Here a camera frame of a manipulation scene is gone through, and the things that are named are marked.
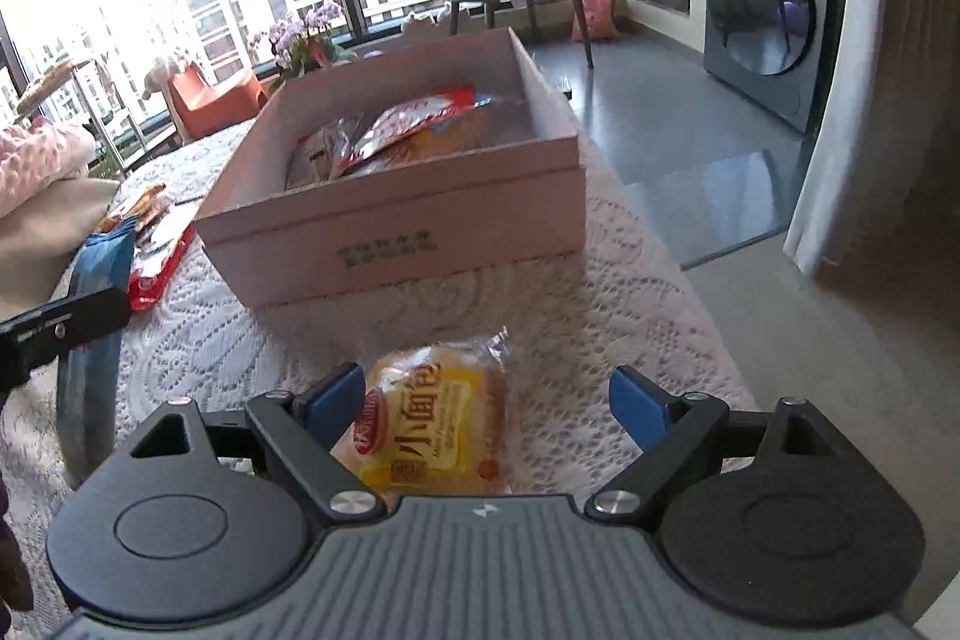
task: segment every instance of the tile floor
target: tile floor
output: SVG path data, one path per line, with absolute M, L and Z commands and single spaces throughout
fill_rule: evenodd
M 683 268 L 784 231 L 812 146 L 692 60 L 638 36 L 534 47 Z
M 574 44 L 534 54 L 568 77 L 574 110 L 689 269 L 758 405 L 813 400 L 920 516 L 925 562 L 901 610 L 915 621 L 960 568 L 960 231 L 952 245 L 908 233 L 901 261 L 856 285 L 806 280 L 776 236 L 809 160 L 801 135 L 649 40 L 597 44 L 593 73 Z

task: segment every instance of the pink box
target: pink box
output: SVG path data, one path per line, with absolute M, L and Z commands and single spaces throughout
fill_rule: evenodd
M 457 84 L 525 98 L 536 139 L 284 191 L 303 136 Z M 271 97 L 194 226 L 247 307 L 579 251 L 586 181 L 576 118 L 508 29 L 314 71 Z

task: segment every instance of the yellow package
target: yellow package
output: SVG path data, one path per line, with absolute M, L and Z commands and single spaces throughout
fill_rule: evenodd
M 338 458 L 386 499 L 497 494 L 506 332 L 383 357 Z

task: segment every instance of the potted plant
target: potted plant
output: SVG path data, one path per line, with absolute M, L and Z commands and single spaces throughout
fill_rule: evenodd
M 251 46 L 256 48 L 266 38 L 280 67 L 280 77 L 274 90 L 287 80 L 304 76 L 318 68 L 329 68 L 339 63 L 357 60 L 357 56 L 334 44 L 330 23 L 342 17 L 344 11 L 336 1 L 324 1 L 301 19 L 288 12 L 266 31 L 253 36 Z

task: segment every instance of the blue package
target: blue package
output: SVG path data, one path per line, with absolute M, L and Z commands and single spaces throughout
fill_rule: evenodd
M 68 295 L 107 287 L 127 290 L 136 221 L 127 218 L 107 234 L 89 237 L 77 254 Z M 56 435 L 72 488 L 86 480 L 113 451 L 117 372 L 122 332 L 82 345 L 56 367 Z

